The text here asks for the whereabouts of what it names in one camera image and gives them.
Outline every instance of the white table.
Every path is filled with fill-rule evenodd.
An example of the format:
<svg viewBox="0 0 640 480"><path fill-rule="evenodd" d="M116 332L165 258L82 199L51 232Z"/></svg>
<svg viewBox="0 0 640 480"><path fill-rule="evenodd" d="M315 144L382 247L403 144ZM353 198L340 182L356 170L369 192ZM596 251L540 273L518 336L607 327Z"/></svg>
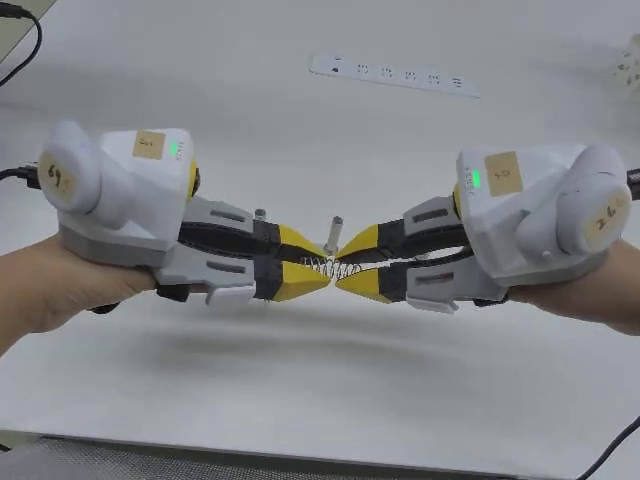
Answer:
<svg viewBox="0 0 640 480"><path fill-rule="evenodd" d="M607 141L636 165L640 108L599 62L640 7L594 3L60 0L0 90L0 162L35 160L62 117L181 126L203 196L317 241L333 215L346 240L448 194L465 145ZM318 52L433 65L483 98L317 77ZM0 205L3 252L55 231L18 182ZM149 294L20 342L0 361L0 429L575 477L638 414L638 342L513 304L450 317L326 289L211 318ZM594 478L630 478L638 448Z"/></svg>

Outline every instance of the coil spring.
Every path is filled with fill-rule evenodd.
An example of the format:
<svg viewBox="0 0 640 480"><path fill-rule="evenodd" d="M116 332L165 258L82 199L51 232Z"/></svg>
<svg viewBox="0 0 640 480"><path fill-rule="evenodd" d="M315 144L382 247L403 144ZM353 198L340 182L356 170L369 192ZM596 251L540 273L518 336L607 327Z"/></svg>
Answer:
<svg viewBox="0 0 640 480"><path fill-rule="evenodd" d="M362 265L358 263L342 263L333 258L303 258L302 263L332 280L342 280L362 271Z"/></svg>

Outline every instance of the metal bolt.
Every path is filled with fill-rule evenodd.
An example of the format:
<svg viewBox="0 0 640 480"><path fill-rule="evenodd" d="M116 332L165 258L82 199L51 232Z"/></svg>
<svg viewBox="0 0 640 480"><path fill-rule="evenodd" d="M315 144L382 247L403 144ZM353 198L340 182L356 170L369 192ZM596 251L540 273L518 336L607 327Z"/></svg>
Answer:
<svg viewBox="0 0 640 480"><path fill-rule="evenodd" d="M329 230L329 238L327 239L327 243L324 244L324 251L327 255L335 255L338 253L338 241L340 240L343 223L344 220L342 220L342 217L333 217Z"/></svg>
<svg viewBox="0 0 640 480"><path fill-rule="evenodd" d="M256 211L253 212L253 218L264 222L267 219L267 211L264 208L256 208Z"/></svg>

